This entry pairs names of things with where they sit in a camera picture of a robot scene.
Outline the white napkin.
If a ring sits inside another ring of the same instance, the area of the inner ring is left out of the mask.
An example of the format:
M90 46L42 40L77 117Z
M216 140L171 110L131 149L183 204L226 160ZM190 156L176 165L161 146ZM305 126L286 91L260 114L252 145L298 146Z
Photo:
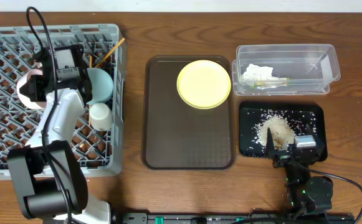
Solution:
M272 72L272 67L260 67L251 63L242 74L242 79L248 81L281 80L281 78L274 77Z

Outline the yellow plate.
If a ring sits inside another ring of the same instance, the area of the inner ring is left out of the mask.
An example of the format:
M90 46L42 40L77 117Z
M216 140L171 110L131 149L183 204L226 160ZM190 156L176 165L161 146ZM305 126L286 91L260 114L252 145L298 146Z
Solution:
M218 63L197 60L181 69L176 88L186 104L208 110L227 100L231 92L231 79L227 70Z

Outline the wooden chopstick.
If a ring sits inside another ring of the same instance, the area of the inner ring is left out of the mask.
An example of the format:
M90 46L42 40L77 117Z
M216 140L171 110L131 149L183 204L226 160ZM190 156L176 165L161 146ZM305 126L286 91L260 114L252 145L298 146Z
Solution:
M112 53L116 51L117 48L119 48L119 46L121 46L122 43L124 43L124 41L125 41L124 37L121 40L119 40L119 42L104 56L104 58L98 64L96 64L95 68L98 68L101 65L103 65L103 63L112 55Z
M89 55L89 68L93 67L93 57L92 55ZM90 116L90 109L91 109L91 105L88 105L88 125L91 126L91 116Z

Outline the light blue bowl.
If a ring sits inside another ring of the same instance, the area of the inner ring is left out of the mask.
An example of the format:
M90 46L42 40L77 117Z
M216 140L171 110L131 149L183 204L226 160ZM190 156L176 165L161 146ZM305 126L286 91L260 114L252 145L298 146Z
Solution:
M92 84L92 99L87 104L106 103L113 94L112 77L100 68L88 68L87 72Z

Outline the yellow green snack wrapper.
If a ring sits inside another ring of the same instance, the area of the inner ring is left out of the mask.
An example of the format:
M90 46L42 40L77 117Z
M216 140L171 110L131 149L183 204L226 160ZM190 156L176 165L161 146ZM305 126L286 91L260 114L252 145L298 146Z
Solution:
M289 78L276 78L275 80L258 80L253 82L250 86L252 89L265 90L271 88L277 88L280 86L287 86Z

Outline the white cup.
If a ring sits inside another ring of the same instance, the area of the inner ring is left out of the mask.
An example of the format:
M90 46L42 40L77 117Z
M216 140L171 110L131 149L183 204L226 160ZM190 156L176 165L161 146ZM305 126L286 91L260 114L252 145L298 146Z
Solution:
M90 122L93 129L108 131L112 127L112 111L105 103L95 103L90 107Z

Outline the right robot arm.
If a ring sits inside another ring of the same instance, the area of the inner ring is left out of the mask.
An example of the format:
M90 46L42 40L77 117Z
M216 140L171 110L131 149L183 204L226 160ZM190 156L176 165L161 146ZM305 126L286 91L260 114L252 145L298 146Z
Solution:
M333 182L325 176L312 177L308 167L318 162L325 144L309 124L306 134L297 136L286 150L278 150L270 129L267 130L265 156L273 160L274 168L284 168L286 188L291 209L288 216L297 219L304 215L323 213L332 208Z

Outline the pile of white rice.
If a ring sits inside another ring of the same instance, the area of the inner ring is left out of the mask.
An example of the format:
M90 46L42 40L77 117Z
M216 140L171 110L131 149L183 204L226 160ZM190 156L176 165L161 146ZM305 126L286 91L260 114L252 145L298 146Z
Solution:
M315 133L317 130L317 116L314 112L291 110L264 110L258 109L247 113L252 121L252 115L258 116L250 130L253 143L263 152L267 144L267 130L270 129L275 149L286 150L297 136L305 135L306 124L309 124Z

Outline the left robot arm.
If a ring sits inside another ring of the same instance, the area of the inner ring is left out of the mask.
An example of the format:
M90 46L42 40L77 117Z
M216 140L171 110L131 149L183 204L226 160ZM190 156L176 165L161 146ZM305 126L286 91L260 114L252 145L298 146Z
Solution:
M23 103L44 103L41 120L7 164L22 214L64 223L110 223L107 202L88 194L87 180L70 143L78 118L92 97L87 69L32 69L17 83Z

